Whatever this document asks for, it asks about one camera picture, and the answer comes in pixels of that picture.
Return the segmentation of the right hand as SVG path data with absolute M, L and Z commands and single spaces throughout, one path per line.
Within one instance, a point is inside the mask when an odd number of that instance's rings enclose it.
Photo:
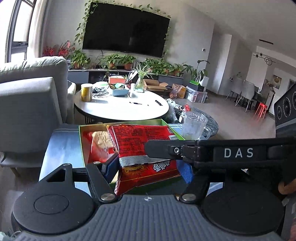
M 285 217 L 281 237 L 284 240 L 295 240 L 295 179 L 287 185 L 281 182 L 278 185 L 278 190 L 280 194 L 285 196 L 282 201 L 285 207 Z

